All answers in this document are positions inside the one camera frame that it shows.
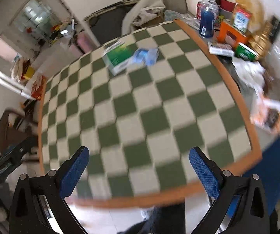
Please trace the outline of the blue seat office chair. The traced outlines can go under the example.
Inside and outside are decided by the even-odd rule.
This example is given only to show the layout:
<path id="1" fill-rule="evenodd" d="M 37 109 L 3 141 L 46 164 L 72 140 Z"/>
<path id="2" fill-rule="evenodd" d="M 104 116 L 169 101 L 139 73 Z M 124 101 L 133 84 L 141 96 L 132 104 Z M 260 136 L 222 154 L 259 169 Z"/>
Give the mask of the blue seat office chair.
<path id="1" fill-rule="evenodd" d="M 262 153 L 262 160 L 242 176 L 252 177 L 253 174 L 258 174 L 262 181 L 270 215 L 280 198 L 280 137 Z"/>

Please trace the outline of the red paper cup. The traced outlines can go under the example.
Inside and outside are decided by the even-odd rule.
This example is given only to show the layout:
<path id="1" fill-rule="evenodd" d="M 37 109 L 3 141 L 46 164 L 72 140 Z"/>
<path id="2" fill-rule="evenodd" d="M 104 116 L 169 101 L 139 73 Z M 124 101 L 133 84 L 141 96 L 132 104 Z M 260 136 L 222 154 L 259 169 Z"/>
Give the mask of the red paper cup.
<path id="1" fill-rule="evenodd" d="M 236 0 L 221 0 L 220 7 L 228 12 L 233 12 L 236 6 Z"/>

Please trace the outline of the green white medicine box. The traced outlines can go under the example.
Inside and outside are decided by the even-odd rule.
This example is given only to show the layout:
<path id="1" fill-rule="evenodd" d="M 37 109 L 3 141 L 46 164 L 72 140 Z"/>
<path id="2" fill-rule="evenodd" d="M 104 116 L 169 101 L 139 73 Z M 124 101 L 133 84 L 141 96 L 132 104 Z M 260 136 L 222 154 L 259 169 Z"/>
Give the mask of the green white medicine box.
<path id="1" fill-rule="evenodd" d="M 132 62 L 135 51 L 124 41 L 118 40 L 103 51 L 103 61 L 113 76 L 121 73 Z"/>

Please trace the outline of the blue liquid plastic bottle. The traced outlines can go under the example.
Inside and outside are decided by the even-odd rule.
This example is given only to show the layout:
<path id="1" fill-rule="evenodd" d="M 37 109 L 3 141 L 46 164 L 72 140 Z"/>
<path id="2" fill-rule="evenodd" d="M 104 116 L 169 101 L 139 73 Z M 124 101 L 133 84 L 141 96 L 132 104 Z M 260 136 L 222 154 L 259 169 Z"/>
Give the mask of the blue liquid plastic bottle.
<path id="1" fill-rule="evenodd" d="M 202 0 L 200 5 L 199 34 L 206 38 L 214 35 L 214 23 L 219 16 L 219 6 L 216 0 Z"/>

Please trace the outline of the orange cardboard box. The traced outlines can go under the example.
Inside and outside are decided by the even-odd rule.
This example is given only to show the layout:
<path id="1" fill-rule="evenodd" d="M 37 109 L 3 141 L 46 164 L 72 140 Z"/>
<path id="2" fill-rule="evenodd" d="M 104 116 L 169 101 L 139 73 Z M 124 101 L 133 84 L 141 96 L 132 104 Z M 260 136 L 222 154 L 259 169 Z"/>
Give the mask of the orange cardboard box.
<path id="1" fill-rule="evenodd" d="M 230 45 L 236 49 L 239 43 L 247 44 L 249 36 L 233 27 L 227 20 L 223 20 L 217 37 L 218 43 Z"/>

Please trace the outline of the right black trouser leg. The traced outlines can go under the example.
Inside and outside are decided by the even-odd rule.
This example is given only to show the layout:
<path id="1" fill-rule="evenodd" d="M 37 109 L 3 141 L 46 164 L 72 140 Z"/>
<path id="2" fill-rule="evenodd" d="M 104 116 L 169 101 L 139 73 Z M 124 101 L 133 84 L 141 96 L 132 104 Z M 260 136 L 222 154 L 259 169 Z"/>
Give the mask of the right black trouser leg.
<path id="1" fill-rule="evenodd" d="M 155 207 L 150 217 L 121 233 L 185 233 L 185 204 Z"/>

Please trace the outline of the green white checkered tablecloth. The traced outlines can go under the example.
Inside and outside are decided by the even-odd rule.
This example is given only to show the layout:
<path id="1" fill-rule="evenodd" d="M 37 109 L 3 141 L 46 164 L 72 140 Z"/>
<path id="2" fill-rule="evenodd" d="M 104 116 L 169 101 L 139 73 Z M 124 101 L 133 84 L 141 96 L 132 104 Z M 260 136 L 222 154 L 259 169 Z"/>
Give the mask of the green white checkered tablecloth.
<path id="1" fill-rule="evenodd" d="M 187 24 L 176 19 L 122 40 L 132 51 L 158 48 L 157 62 L 112 75 L 101 46 L 48 79 L 42 95 L 43 172 L 80 146 L 90 152 L 72 203 L 126 208 L 183 200 L 201 189 L 189 161 L 195 146 L 235 175 L 261 160 L 242 94 Z"/>

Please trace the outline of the gold ornate bottle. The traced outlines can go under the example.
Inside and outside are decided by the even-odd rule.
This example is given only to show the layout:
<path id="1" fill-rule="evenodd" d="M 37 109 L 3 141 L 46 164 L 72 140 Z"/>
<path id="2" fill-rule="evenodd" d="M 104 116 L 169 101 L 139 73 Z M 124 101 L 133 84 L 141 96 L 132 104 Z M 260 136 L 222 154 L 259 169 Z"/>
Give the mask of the gold ornate bottle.
<path id="1" fill-rule="evenodd" d="M 269 21 L 266 21 L 263 29 L 255 32 L 249 39 L 249 47 L 257 54 L 256 60 L 264 58 L 271 47 L 271 41 L 269 38 L 271 29 L 272 24 Z"/>

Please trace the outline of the grey sofa with clothes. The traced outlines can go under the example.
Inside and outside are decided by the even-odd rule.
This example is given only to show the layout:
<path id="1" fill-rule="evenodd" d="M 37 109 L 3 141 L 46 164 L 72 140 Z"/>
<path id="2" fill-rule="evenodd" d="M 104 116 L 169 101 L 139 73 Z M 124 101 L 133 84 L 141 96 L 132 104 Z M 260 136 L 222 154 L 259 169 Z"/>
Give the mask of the grey sofa with clothes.
<path id="1" fill-rule="evenodd" d="M 100 9 L 84 21 L 104 44 L 140 28 L 164 22 L 165 11 L 188 12 L 186 0 L 123 0 Z"/>

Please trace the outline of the blue plastic wrapper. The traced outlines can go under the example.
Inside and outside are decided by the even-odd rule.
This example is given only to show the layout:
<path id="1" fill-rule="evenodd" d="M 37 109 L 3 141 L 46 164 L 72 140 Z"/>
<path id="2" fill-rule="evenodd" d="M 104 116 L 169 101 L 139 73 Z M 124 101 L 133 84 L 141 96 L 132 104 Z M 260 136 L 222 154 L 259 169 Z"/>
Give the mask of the blue plastic wrapper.
<path id="1" fill-rule="evenodd" d="M 133 63 L 143 63 L 146 66 L 152 66 L 157 62 L 159 56 L 159 49 L 143 49 L 140 48 L 135 51 L 132 56 Z"/>

